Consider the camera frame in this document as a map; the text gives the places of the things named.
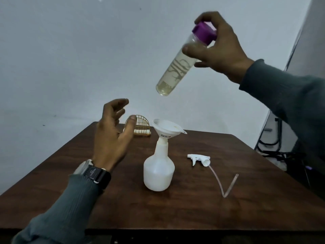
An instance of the purple object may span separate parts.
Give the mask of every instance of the purple object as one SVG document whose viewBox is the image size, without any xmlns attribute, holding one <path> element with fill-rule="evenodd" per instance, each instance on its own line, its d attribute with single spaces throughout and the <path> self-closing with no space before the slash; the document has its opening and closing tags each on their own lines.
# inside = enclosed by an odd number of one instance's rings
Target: purple object
<svg viewBox="0 0 325 244">
<path fill-rule="evenodd" d="M 217 33 L 213 30 L 208 24 L 201 21 L 197 24 L 193 30 L 193 34 L 203 43 L 206 45 L 211 44 L 211 42 L 217 39 Z"/>
</svg>

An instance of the wristwatch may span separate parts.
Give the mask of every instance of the wristwatch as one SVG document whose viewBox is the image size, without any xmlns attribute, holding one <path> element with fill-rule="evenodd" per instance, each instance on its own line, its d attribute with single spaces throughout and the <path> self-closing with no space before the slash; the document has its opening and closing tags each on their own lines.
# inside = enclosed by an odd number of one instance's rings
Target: wristwatch
<svg viewBox="0 0 325 244">
<path fill-rule="evenodd" d="M 86 176 L 104 190 L 112 178 L 111 173 L 104 168 L 95 167 L 92 162 L 91 159 L 84 161 L 73 174 Z"/>
</svg>

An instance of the wooden table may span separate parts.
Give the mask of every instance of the wooden table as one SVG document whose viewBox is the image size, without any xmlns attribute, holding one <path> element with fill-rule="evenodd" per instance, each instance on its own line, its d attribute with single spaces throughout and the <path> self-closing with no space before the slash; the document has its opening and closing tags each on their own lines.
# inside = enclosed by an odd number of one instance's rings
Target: wooden table
<svg viewBox="0 0 325 244">
<path fill-rule="evenodd" d="M 65 144 L 0 196 L 0 229 L 23 229 L 46 211 L 67 185 L 68 175 L 91 158 L 95 123 Z M 325 202 L 233 135 L 188 131 L 169 140 L 175 164 L 170 187 L 153 192 L 143 183 L 144 160 L 158 135 L 136 136 L 112 174 L 89 221 L 89 234 L 114 230 L 325 230 Z M 211 166 L 226 190 L 221 196 L 209 168 L 187 154 L 211 156 Z"/>
</svg>

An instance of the sleeve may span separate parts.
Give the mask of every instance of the sleeve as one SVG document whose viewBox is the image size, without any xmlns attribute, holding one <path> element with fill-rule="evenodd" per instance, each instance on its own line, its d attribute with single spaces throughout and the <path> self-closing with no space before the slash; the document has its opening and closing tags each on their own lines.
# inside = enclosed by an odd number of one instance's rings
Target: sleeve
<svg viewBox="0 0 325 244">
<path fill-rule="evenodd" d="M 294 76 L 260 59 L 247 70 L 239 87 L 287 122 L 299 140 L 325 158 L 325 80 Z"/>
<path fill-rule="evenodd" d="M 84 231 L 102 190 L 82 175 L 71 175 L 67 188 L 52 207 L 33 218 L 12 244 L 89 243 Z"/>
</svg>

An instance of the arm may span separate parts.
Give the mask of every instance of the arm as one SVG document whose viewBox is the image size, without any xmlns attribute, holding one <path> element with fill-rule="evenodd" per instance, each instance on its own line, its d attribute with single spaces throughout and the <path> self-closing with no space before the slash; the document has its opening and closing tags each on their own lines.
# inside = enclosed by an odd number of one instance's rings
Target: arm
<svg viewBox="0 0 325 244">
<path fill-rule="evenodd" d="M 128 118 L 121 134 L 116 125 L 125 113 L 124 106 L 128 103 L 128 99 L 116 99 L 104 105 L 103 116 L 95 133 L 92 159 L 95 167 L 112 172 L 124 157 L 133 138 L 136 116 Z M 33 218 L 29 225 L 13 238 L 12 244 L 89 243 L 84 231 L 95 202 L 103 191 L 100 184 L 83 175 L 85 171 L 88 172 L 86 169 L 89 161 L 82 163 L 75 173 L 70 175 L 68 186 L 59 199 L 47 212 Z"/>
<path fill-rule="evenodd" d="M 325 157 L 325 80 L 294 76 L 257 60 L 239 87 L 260 100 L 319 157 Z"/>
<path fill-rule="evenodd" d="M 211 22 L 217 28 L 217 40 L 209 48 L 184 46 L 184 54 L 200 60 L 194 66 L 210 67 L 240 84 L 240 90 L 260 100 L 316 155 L 325 158 L 325 80 L 293 76 L 263 60 L 249 59 L 232 27 L 218 12 L 205 12 L 195 23 L 200 21 Z"/>
</svg>

